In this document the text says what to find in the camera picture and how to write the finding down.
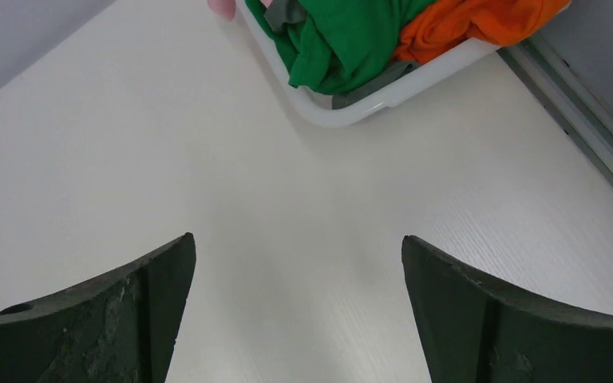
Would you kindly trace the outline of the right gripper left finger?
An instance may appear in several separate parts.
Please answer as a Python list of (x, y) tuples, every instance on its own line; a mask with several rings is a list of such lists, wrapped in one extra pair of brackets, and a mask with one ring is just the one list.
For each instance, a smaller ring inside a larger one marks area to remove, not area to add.
[(163, 382), (196, 267), (190, 233), (0, 311), (0, 382)]

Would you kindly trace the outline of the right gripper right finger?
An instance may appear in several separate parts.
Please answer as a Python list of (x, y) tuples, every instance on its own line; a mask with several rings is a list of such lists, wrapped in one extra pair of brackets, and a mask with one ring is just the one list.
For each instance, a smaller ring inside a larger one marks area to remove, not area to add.
[(613, 315), (532, 293), (416, 236), (405, 284), (434, 382), (613, 382)]

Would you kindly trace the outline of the orange t shirt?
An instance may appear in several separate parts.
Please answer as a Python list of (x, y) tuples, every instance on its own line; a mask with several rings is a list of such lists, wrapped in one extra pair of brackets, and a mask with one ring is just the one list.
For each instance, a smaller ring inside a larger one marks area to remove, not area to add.
[(442, 0), (402, 28), (392, 59), (426, 64), (469, 39), (496, 46), (532, 36), (569, 0)]

